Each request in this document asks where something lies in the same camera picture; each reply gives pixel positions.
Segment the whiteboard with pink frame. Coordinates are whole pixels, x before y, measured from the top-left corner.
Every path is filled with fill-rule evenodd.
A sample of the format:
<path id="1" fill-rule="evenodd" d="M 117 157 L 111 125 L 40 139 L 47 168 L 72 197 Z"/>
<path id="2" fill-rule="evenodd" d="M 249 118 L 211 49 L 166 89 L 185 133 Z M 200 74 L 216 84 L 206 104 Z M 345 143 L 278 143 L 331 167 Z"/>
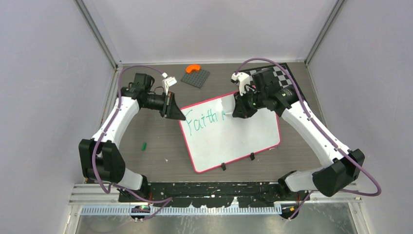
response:
<path id="1" fill-rule="evenodd" d="M 224 115 L 234 107 L 234 94 L 228 93 L 181 108 L 186 120 L 179 124 L 196 173 L 281 143 L 276 113 L 260 109 L 247 119 Z"/>

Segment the green marker cap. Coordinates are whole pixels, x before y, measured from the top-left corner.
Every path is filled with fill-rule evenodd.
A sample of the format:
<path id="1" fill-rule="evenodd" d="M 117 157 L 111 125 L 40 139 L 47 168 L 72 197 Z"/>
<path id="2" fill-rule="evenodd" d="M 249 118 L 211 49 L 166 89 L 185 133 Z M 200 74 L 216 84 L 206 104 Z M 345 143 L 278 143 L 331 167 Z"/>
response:
<path id="1" fill-rule="evenodd" d="M 142 151 L 145 151 L 145 150 L 146 150 L 146 147 L 147 147 L 147 143 L 144 142 L 143 145 L 142 145 L 142 147 L 141 147 L 141 150 L 142 150 Z"/>

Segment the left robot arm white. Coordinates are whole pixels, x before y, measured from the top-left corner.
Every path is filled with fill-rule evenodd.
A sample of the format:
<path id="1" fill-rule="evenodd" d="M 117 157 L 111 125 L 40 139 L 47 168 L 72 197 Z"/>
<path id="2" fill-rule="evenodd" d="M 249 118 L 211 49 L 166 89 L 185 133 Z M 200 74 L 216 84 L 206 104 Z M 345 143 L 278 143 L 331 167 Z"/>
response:
<path id="1" fill-rule="evenodd" d="M 129 189 L 138 202 L 149 197 L 147 177 L 129 170 L 118 148 L 129 123 L 142 108 L 159 111 L 164 118 L 186 119 L 176 103 L 175 94 L 169 90 L 176 84 L 176 78 L 166 73 L 162 76 L 163 92 L 156 94 L 152 90 L 152 76 L 135 74 L 134 80 L 120 89 L 115 106 L 103 126 L 90 139 L 82 139 L 78 146 L 85 178 Z"/>

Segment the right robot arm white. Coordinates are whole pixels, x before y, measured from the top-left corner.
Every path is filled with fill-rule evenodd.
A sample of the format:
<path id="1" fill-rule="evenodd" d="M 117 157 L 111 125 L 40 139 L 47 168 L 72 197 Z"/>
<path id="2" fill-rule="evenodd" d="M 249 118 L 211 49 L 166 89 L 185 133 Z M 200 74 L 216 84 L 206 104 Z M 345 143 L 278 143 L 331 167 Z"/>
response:
<path id="1" fill-rule="evenodd" d="M 320 168 L 291 171 L 279 178 L 278 194 L 282 199 L 291 200 L 298 191 L 305 190 L 319 191 L 324 196 L 332 197 L 358 178 L 359 167 L 365 159 L 363 152 L 350 150 L 337 140 L 311 113 L 294 85 L 279 87 L 269 69 L 251 76 L 234 73 L 231 82 L 239 87 L 234 94 L 233 117 L 250 118 L 259 109 L 275 112 L 300 134 L 319 159 Z"/>

